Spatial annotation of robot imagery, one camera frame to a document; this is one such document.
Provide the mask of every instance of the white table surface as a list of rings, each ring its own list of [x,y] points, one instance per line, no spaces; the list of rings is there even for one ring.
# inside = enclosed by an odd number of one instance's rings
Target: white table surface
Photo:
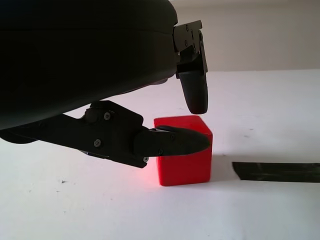
[[[318,240],[320,184],[240,181],[231,162],[320,162],[320,70],[210,72],[207,81],[211,182],[162,187],[154,159],[139,169],[0,140],[0,240]],[[189,114],[175,78],[112,100],[147,127]]]

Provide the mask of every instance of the white wall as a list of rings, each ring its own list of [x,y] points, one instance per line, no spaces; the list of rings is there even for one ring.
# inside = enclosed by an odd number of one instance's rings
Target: white wall
[[[320,1],[229,2],[172,2],[179,23],[202,20],[209,71],[320,68]]]

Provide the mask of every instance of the screw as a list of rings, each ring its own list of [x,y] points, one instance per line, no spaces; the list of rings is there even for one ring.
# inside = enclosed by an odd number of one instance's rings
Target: screw
[[[110,118],[111,118],[111,114],[110,114],[110,112],[106,112],[105,114],[104,114],[104,120],[110,120]]]
[[[100,140],[100,139],[96,139],[96,140],[94,141],[94,146],[95,146],[96,148],[100,147],[100,146],[101,146],[101,140]]]

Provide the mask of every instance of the black tape strip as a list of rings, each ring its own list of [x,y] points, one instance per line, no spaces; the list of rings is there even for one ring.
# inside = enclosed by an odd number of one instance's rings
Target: black tape strip
[[[320,183],[320,163],[233,162],[241,180]]]

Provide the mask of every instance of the red cube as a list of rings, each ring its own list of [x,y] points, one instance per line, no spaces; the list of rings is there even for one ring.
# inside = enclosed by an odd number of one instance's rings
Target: red cube
[[[201,152],[184,156],[159,156],[157,168],[162,186],[206,183],[210,180],[213,134],[197,115],[162,117],[154,126],[171,126],[200,132],[210,140],[210,147]]]

